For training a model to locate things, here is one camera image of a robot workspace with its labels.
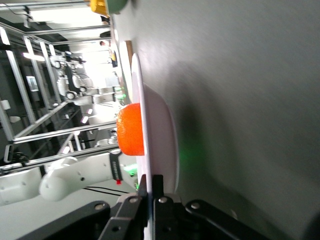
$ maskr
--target ceiling light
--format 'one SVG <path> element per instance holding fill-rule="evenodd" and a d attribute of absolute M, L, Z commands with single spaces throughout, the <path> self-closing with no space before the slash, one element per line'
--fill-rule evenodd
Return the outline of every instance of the ceiling light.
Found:
<path fill-rule="evenodd" d="M 50 53 L 51 55 L 55 56 L 56 55 L 56 51 L 53 45 L 49 44 L 49 49 L 50 49 Z"/>
<path fill-rule="evenodd" d="M 85 124 L 87 121 L 88 121 L 89 117 L 88 116 L 84 116 L 82 119 L 81 119 L 81 123 Z"/>
<path fill-rule="evenodd" d="M 119 36 L 118 36 L 118 31 L 116 29 L 114 30 L 114 37 L 115 37 L 115 40 L 118 42 Z"/>
<path fill-rule="evenodd" d="M 22 53 L 22 56 L 24 56 L 27 59 L 33 59 L 36 61 L 40 61 L 40 62 L 44 62 L 45 58 L 43 56 L 39 56 L 39 55 L 33 55 L 27 52 Z"/>
<path fill-rule="evenodd" d="M 69 151 L 70 151 L 70 147 L 69 147 L 69 146 L 66 146 L 66 147 L 62 150 L 62 153 L 63 153 L 63 154 L 67 154 Z"/>

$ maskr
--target orange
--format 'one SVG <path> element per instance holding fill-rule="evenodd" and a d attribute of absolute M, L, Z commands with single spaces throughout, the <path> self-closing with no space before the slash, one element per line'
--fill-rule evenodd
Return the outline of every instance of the orange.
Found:
<path fill-rule="evenodd" d="M 121 151 L 129 156 L 143 156 L 145 151 L 140 103 L 131 103 L 122 108 L 118 113 L 116 127 Z"/>

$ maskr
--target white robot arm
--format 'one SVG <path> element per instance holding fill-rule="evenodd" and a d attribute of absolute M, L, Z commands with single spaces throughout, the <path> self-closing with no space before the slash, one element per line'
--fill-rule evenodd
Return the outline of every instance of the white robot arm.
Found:
<path fill-rule="evenodd" d="M 123 153 L 103 153 L 78 161 L 66 157 L 52 163 L 42 176 L 35 167 L 0 177 L 0 206 L 40 195 L 48 201 L 59 201 L 89 185 L 116 179 L 132 188 L 138 184 L 136 158 Z"/>
<path fill-rule="evenodd" d="M 76 69 L 79 64 L 85 63 L 80 57 L 71 57 L 70 53 L 63 52 L 61 55 L 50 56 L 50 62 L 58 73 L 57 88 L 59 94 L 72 101 L 75 105 L 83 106 L 89 104 L 101 104 L 113 102 L 115 100 L 114 89 L 112 87 L 94 88 L 88 87 L 81 79 Z M 76 92 L 70 91 L 68 77 L 65 67 L 68 66 L 72 72 L 73 85 L 83 94 L 79 96 Z"/>

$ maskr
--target green light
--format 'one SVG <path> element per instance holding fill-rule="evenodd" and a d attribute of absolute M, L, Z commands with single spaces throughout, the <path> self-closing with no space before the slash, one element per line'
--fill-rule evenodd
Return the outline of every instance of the green light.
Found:
<path fill-rule="evenodd" d="M 137 168 L 138 168 L 138 164 L 136 164 L 136 163 L 123 167 L 123 169 L 126 172 L 131 172 L 132 170 L 137 170 Z"/>
<path fill-rule="evenodd" d="M 115 95 L 115 98 L 116 98 L 116 99 L 123 99 L 123 98 L 125 98 L 125 97 L 126 97 L 125 94 Z"/>

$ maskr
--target white plate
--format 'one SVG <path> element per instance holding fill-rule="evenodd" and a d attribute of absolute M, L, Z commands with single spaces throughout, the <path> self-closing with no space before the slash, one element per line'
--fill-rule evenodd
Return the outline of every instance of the white plate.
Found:
<path fill-rule="evenodd" d="M 152 176 L 163 175 L 165 193 L 178 186 L 179 152 L 176 128 L 164 99 L 144 82 L 138 55 L 132 57 L 133 103 L 140 103 L 144 156 L 137 157 L 138 177 L 146 174 L 147 191 L 152 193 Z"/>

